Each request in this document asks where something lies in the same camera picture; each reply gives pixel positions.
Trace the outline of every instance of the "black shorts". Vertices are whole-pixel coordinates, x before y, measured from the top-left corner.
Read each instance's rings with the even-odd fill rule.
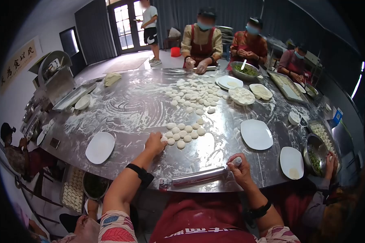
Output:
[[[145,31],[143,32],[143,37],[146,44],[149,45],[158,44],[157,28],[156,27],[146,28]]]

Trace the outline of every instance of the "rug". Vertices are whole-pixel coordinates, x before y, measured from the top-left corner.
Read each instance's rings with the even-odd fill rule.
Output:
[[[125,71],[125,70],[133,70],[139,68],[147,58],[136,58],[124,61],[117,61],[116,63],[112,64],[104,74],[113,73],[116,71]]]

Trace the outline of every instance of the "stainless steel table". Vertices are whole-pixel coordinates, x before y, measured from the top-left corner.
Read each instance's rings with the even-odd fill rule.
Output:
[[[212,71],[217,77],[228,71]],[[96,175],[114,179],[125,166],[144,149],[149,133],[168,131],[169,122],[192,124],[200,116],[185,112],[170,104],[171,98],[164,95],[166,87],[173,87],[178,79],[187,79],[185,70],[154,69],[129,71],[122,79],[105,88],[102,82],[91,93],[90,106],[80,114],[50,112],[44,123],[55,122],[46,134],[40,147],[59,159]],[[288,113],[294,109],[309,119],[321,119],[325,100],[310,101],[308,105],[288,102],[269,79],[261,81],[273,92],[269,101],[256,100],[249,106],[239,106],[231,99],[219,99],[214,114],[205,113],[202,118],[206,130],[203,137],[192,140],[179,150],[176,145],[167,146],[154,161],[151,172],[155,176],[149,186],[158,189],[160,178],[171,178],[187,173],[222,166],[235,153],[244,153],[250,163],[251,176],[258,187],[267,187],[288,181],[279,165],[279,154],[284,146],[300,151],[307,131],[301,125],[293,126]],[[267,150],[249,148],[240,135],[240,124],[246,119],[264,121],[272,132],[274,144]],[[99,131],[111,133],[115,148],[108,160],[100,165],[92,164],[85,150]],[[52,138],[61,141],[58,149],[49,145]],[[184,188],[172,188],[184,192],[230,192],[241,191],[231,172],[223,180],[216,180]]]

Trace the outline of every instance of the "sneaker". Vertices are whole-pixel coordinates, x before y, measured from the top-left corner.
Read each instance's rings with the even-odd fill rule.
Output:
[[[161,63],[162,63],[161,60],[155,60],[152,63],[150,63],[150,66],[157,66],[157,65],[159,65]]]

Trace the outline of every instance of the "glass door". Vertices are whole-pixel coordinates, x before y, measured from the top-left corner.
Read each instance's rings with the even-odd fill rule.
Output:
[[[144,10],[139,1],[121,0],[110,4],[108,12],[112,36],[119,55],[150,49],[144,42],[142,22],[136,22],[136,19],[143,20]]]

